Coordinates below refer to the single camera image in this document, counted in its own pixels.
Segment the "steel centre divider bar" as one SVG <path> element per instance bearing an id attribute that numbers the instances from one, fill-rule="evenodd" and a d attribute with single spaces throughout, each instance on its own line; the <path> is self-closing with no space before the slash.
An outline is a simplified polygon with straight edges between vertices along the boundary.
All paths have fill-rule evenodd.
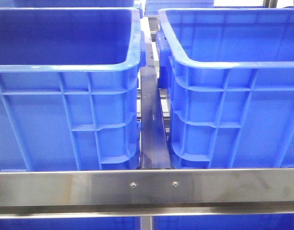
<path id="1" fill-rule="evenodd" d="M 170 169 L 153 47 L 150 38 L 145 38 L 144 41 L 146 66 L 141 68 L 141 168 Z"/>

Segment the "blue crate lower left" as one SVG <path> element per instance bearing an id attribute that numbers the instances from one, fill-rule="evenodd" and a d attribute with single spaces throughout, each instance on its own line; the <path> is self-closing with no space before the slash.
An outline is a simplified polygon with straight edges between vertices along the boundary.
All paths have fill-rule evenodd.
<path id="1" fill-rule="evenodd" d="M 139 230 L 136 217 L 0 219 L 0 230 Z"/>

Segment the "blue crate far left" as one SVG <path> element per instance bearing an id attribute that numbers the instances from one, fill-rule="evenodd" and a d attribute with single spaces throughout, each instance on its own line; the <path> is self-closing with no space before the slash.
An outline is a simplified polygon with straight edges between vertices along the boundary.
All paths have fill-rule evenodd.
<path id="1" fill-rule="evenodd" d="M 71 7 L 133 7 L 143 17 L 139 0 L 0 0 L 0 7 L 15 8 L 71 8 Z"/>

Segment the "blue plastic crate left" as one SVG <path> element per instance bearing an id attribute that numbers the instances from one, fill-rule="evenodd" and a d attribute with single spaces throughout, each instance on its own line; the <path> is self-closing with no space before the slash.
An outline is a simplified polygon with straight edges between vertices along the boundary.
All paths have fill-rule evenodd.
<path id="1" fill-rule="evenodd" d="M 0 8 L 0 172 L 139 166 L 135 8 Z"/>

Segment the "blue plastic crate right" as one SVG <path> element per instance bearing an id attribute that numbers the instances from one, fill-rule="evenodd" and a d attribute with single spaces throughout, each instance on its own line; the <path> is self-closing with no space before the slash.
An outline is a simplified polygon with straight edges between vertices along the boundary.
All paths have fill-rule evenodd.
<path id="1" fill-rule="evenodd" d="M 172 166 L 294 167 L 294 8 L 158 14 Z"/>

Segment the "blue crate far centre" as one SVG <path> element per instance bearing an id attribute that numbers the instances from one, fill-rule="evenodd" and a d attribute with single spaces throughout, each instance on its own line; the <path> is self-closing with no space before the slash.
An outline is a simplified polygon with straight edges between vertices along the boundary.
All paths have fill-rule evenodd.
<path id="1" fill-rule="evenodd" d="M 166 8 L 213 8 L 213 0 L 147 0 L 145 16 L 157 16 L 160 9 Z"/>

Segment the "blue plastic crate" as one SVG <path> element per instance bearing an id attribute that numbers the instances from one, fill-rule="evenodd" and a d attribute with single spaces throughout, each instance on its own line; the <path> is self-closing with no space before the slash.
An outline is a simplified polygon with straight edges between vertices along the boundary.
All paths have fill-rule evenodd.
<path id="1" fill-rule="evenodd" d="M 294 8 L 158 14 L 172 166 L 294 167 Z"/>
<path id="2" fill-rule="evenodd" d="M 135 8 L 0 8 L 0 172 L 139 166 Z"/>

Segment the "blue crate lower right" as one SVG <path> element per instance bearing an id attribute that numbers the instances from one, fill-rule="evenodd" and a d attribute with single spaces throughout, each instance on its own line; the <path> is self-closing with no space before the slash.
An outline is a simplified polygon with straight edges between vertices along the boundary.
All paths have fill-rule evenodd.
<path id="1" fill-rule="evenodd" d="M 294 214 L 159 216 L 155 230 L 294 230 Z"/>

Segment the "steel front rail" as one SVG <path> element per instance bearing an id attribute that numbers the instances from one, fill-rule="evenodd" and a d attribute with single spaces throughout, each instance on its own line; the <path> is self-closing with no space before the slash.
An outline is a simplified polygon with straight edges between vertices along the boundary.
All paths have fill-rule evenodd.
<path id="1" fill-rule="evenodd" d="M 294 213 L 294 168 L 0 173 L 0 219 Z"/>

